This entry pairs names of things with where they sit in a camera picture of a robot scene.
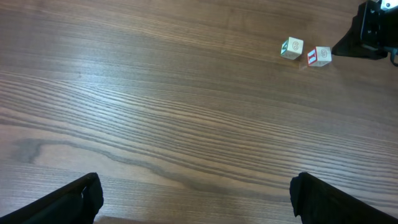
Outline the wooden block number six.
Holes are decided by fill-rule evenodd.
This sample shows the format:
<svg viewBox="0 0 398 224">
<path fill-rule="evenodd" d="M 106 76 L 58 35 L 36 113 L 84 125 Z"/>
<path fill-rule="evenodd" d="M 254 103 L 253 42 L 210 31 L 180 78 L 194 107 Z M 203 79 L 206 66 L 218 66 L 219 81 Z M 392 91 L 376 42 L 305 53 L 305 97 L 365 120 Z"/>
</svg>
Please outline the wooden block number six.
<svg viewBox="0 0 398 224">
<path fill-rule="evenodd" d="M 280 56 L 290 60 L 295 60 L 301 56 L 303 52 L 304 41 L 296 39 L 295 37 L 289 37 L 281 47 Z"/>
</svg>

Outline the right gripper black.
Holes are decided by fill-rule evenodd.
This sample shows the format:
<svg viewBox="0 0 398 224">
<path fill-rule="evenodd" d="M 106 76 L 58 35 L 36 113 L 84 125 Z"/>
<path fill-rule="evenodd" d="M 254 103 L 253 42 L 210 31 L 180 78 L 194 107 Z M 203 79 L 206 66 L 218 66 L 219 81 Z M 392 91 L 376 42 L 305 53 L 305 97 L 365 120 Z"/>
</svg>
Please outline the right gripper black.
<svg viewBox="0 0 398 224">
<path fill-rule="evenodd" d="M 336 56 L 380 60 L 388 53 L 383 48 L 397 48 L 397 7 L 383 11 L 380 1 L 366 1 L 358 7 L 358 18 L 353 18 L 345 36 L 333 46 Z"/>
</svg>

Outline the wooden block number nine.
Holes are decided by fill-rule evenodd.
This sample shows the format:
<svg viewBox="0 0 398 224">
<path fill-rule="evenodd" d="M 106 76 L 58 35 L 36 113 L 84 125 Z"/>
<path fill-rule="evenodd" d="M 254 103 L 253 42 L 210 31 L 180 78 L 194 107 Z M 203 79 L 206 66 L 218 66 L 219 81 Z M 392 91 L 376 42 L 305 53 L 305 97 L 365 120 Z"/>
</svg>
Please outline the wooden block number nine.
<svg viewBox="0 0 398 224">
<path fill-rule="evenodd" d="M 307 62 L 310 67 L 322 67 L 332 61 L 330 47 L 315 47 L 307 54 Z"/>
</svg>

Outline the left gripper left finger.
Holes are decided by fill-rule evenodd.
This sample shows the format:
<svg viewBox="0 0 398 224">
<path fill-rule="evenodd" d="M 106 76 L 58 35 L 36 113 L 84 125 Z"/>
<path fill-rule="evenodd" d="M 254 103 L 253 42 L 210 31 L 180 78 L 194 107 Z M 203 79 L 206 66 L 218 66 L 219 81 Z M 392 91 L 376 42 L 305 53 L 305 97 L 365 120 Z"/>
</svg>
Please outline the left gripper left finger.
<svg viewBox="0 0 398 224">
<path fill-rule="evenodd" d="M 100 178 L 91 172 L 1 217 L 1 223 L 93 223 L 103 203 Z"/>
</svg>

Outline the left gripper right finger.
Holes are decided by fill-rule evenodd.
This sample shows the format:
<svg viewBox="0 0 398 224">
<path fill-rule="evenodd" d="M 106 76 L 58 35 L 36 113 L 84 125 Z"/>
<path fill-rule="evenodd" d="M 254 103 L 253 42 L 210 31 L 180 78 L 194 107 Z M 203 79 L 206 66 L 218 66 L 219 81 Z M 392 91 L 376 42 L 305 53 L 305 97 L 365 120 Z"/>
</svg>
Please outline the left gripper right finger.
<svg viewBox="0 0 398 224">
<path fill-rule="evenodd" d="M 303 224 L 397 224 L 397 218 L 301 172 L 290 181 L 294 215 Z"/>
</svg>

